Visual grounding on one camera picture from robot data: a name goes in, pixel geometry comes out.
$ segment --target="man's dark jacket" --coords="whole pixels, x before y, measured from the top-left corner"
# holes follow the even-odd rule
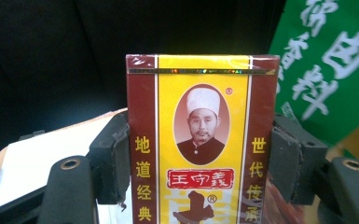
[[[205,165],[214,161],[222,152],[225,145],[215,138],[211,138],[208,142],[196,147],[193,139],[178,144],[178,148],[182,155],[191,163],[196,165]]]

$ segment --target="registered trademark symbol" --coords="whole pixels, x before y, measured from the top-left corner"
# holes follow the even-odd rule
[[[228,87],[228,88],[226,89],[226,94],[227,94],[227,95],[231,95],[231,94],[232,94],[232,88],[231,88],[231,87]]]
[[[208,196],[208,203],[215,203],[217,201],[217,196],[214,194],[211,194]]]

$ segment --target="white cap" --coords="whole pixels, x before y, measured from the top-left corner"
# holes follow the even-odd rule
[[[207,88],[196,88],[187,96],[187,114],[195,109],[210,109],[219,116],[220,97],[216,91]]]

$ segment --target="screw hole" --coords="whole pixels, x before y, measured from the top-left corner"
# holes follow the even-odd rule
[[[68,161],[64,161],[61,163],[61,169],[63,170],[72,170],[76,168],[80,164],[80,160],[78,159],[70,159]]]
[[[359,171],[359,162],[358,161],[345,160],[342,162],[342,164],[344,164],[344,166],[346,166],[354,171]]]

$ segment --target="product packaging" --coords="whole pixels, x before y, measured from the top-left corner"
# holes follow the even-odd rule
[[[259,223],[279,57],[127,55],[134,223]]]

